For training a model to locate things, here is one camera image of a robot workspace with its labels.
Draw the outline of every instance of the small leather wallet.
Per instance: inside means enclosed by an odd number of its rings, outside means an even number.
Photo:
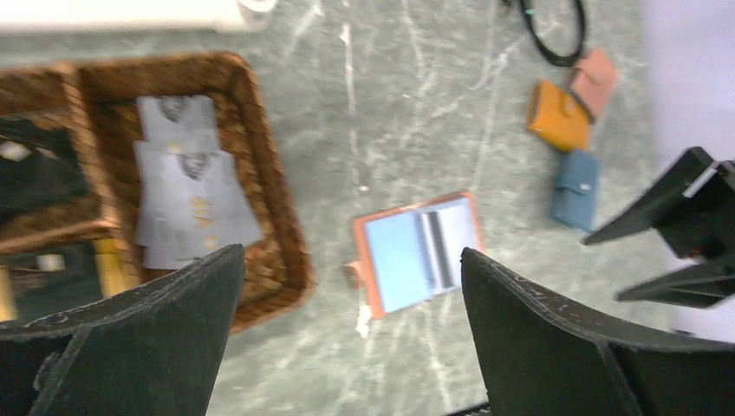
[[[554,190],[551,217],[571,228],[593,229],[600,167],[590,153],[574,150],[562,156]]]
[[[591,49],[572,69],[569,91],[595,120],[613,94],[618,72],[601,48]]]
[[[589,118],[574,97],[547,80],[534,87],[526,127],[562,152],[586,150]]]

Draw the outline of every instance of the pink wallet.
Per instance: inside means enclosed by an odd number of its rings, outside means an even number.
[[[569,91],[592,120],[597,119],[613,94],[618,72],[601,48],[590,50],[573,67]]]

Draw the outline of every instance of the open card holder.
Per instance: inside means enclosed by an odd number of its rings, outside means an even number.
[[[587,150],[589,119],[574,97],[547,80],[531,94],[526,128],[562,152]]]
[[[593,229],[600,167],[580,150],[564,154],[556,176],[551,217],[581,231]]]
[[[596,120],[602,114],[618,82],[618,72],[602,48],[591,49],[572,68],[569,91]]]
[[[457,192],[353,220],[358,259],[344,266],[374,319],[461,287],[464,247],[483,250],[474,199]]]

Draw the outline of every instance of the black cable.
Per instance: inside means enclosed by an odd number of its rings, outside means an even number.
[[[501,0],[501,2],[504,7],[511,7],[511,0]],[[521,4],[521,14],[524,17],[526,29],[528,29],[528,31],[530,32],[530,35],[533,38],[533,42],[536,44],[536,49],[541,52],[543,58],[555,67],[568,68],[573,66],[575,62],[577,62],[579,58],[582,57],[582,53],[584,51],[584,41],[587,37],[587,18],[584,14],[584,5],[582,4],[582,0],[573,0],[577,15],[576,23],[578,38],[575,51],[566,56],[561,56],[554,53],[551,49],[547,48],[546,45],[543,44],[541,38],[538,37],[538,34],[536,33],[536,25],[533,21],[535,9],[533,8],[532,0],[518,0],[518,2]]]

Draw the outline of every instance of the yellow wallet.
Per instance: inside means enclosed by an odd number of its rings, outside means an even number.
[[[117,248],[112,238],[103,238],[94,241],[96,251],[97,271],[100,276],[102,294],[115,296],[120,292],[131,289],[131,284],[122,271],[122,262],[118,257]]]
[[[589,117],[574,97],[547,80],[533,88],[526,127],[553,147],[571,152],[587,150]]]

